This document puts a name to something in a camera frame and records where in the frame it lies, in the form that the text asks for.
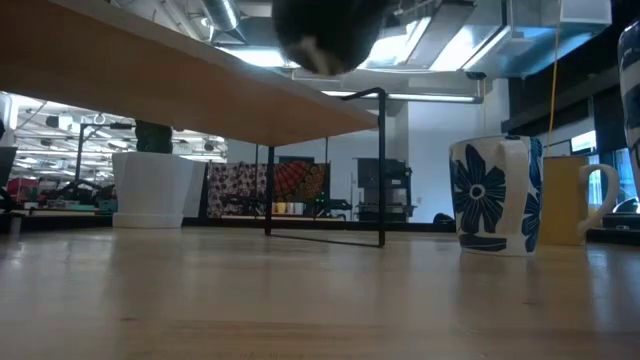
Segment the white mug blue flower print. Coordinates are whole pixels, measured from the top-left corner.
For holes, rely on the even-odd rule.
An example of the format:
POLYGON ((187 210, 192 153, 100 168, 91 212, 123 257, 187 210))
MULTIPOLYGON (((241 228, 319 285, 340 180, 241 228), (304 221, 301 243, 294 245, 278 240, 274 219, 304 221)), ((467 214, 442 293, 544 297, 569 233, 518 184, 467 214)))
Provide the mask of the white mug blue flower print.
POLYGON ((542 155, 538 139, 516 135, 450 146, 452 203, 463 250, 517 257, 535 253, 542 210, 542 155))

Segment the dark green cactus plant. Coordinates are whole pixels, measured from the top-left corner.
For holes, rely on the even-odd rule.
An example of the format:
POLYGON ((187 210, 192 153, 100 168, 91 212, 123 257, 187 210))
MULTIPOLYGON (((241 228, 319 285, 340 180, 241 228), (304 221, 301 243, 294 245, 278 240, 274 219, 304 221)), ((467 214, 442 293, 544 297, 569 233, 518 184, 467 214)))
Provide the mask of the dark green cactus plant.
POLYGON ((173 129, 166 125, 136 121, 135 135, 138 152, 171 154, 173 129))

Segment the white faceted planter pot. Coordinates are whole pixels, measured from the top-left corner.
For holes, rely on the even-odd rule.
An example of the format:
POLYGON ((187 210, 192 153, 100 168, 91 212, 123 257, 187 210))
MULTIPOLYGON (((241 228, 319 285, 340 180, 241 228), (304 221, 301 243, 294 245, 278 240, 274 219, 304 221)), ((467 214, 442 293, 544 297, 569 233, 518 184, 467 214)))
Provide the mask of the white faceted planter pot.
POLYGON ((177 229, 196 218, 207 164, 178 155, 127 152, 112 156, 115 228, 177 229))

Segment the floral patterned fabric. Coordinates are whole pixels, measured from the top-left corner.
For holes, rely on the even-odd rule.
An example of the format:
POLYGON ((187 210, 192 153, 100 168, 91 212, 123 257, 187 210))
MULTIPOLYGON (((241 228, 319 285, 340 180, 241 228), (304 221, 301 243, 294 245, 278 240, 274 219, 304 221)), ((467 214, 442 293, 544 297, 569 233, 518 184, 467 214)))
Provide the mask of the floral patterned fabric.
POLYGON ((209 167, 207 181, 209 218, 264 214, 265 164, 213 163, 209 167))

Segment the silver ceiling duct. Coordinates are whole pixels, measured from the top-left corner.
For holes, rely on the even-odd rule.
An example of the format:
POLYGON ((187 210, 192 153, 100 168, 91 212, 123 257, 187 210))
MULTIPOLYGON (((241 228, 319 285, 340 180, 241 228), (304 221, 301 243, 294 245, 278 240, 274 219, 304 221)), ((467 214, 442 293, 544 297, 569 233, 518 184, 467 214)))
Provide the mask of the silver ceiling duct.
POLYGON ((217 31, 231 31, 238 27, 241 17, 234 0, 200 0, 204 12, 217 31))

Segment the orange mandala fabric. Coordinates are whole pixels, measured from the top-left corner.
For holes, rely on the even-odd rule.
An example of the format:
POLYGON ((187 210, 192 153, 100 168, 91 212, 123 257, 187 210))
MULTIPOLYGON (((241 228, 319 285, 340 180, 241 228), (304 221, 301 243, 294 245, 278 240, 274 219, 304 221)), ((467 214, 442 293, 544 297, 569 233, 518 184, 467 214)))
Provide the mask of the orange mandala fabric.
POLYGON ((310 203, 326 197, 329 165, 304 161, 279 163, 274 170, 274 199, 310 203))

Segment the yellow mug white handle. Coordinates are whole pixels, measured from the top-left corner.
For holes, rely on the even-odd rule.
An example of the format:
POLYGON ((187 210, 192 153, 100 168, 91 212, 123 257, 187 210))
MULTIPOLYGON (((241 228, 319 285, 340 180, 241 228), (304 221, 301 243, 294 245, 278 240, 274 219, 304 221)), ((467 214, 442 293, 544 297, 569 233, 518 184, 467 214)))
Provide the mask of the yellow mug white handle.
POLYGON ((587 232, 601 224, 615 205, 619 175, 605 164, 589 164, 584 156, 546 157, 543 162, 541 225, 538 243, 548 246, 583 246, 587 232), (601 171, 608 184, 602 204, 589 213, 589 176, 601 171))

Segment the blue white striped mug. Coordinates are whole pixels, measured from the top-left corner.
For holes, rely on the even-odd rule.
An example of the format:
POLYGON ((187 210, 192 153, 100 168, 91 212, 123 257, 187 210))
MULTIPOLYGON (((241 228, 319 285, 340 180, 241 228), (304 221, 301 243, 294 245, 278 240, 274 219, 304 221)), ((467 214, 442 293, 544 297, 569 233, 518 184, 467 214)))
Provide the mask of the blue white striped mug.
POLYGON ((621 33, 617 55, 625 136, 640 201, 640 16, 621 33))

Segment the black cabinet machine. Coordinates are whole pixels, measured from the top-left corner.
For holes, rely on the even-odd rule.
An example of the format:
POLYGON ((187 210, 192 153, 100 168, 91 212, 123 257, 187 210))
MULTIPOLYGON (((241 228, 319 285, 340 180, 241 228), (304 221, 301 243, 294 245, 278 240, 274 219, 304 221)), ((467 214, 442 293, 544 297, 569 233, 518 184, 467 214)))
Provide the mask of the black cabinet machine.
MULTIPOLYGON (((415 206, 411 200, 412 170, 405 161, 385 160, 384 198, 385 221, 407 223, 415 206)), ((356 206, 360 222, 376 222, 379 214, 379 160, 357 159, 357 187, 361 197, 356 206)))

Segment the long ceiling light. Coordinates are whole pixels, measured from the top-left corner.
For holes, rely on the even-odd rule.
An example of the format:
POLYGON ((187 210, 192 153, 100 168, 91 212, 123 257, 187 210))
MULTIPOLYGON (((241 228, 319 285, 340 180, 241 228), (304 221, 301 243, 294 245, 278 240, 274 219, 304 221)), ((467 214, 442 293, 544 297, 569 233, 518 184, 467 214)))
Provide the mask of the long ceiling light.
MULTIPOLYGON (((352 99, 377 98, 377 93, 370 92, 357 97, 359 92, 352 91, 332 91, 322 90, 322 93, 332 97, 349 97, 352 99)), ((439 103, 480 103, 482 98, 474 96, 458 96, 458 95, 437 95, 437 94, 404 94, 404 93, 387 93, 387 99, 392 101, 407 101, 407 102, 439 102, 439 103)))

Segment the bright wall screen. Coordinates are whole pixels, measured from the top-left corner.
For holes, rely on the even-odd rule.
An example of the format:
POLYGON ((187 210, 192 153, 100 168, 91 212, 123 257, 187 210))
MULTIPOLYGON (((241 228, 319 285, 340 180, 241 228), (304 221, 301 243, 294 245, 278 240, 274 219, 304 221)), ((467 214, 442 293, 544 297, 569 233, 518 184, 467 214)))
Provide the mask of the bright wall screen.
POLYGON ((595 151, 597 149, 596 131, 591 130, 573 137, 570 140, 570 146, 572 153, 590 153, 595 151))

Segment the wooden shelf riser black frame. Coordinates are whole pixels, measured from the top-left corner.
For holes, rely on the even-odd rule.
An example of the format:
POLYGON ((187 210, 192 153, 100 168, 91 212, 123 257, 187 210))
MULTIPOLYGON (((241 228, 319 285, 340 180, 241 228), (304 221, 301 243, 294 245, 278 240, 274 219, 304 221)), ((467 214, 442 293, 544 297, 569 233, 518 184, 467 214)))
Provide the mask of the wooden shelf riser black frame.
POLYGON ((0 0, 0 90, 269 151, 385 125, 104 0, 0 0))

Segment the matte black round mug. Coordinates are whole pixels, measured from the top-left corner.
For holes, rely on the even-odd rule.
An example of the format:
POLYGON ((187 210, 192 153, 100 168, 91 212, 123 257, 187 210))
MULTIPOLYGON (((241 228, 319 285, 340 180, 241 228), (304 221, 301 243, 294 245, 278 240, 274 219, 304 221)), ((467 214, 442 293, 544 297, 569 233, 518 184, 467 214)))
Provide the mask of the matte black round mug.
POLYGON ((273 0, 271 18, 288 60, 321 76, 358 68, 369 57, 391 0, 273 0))

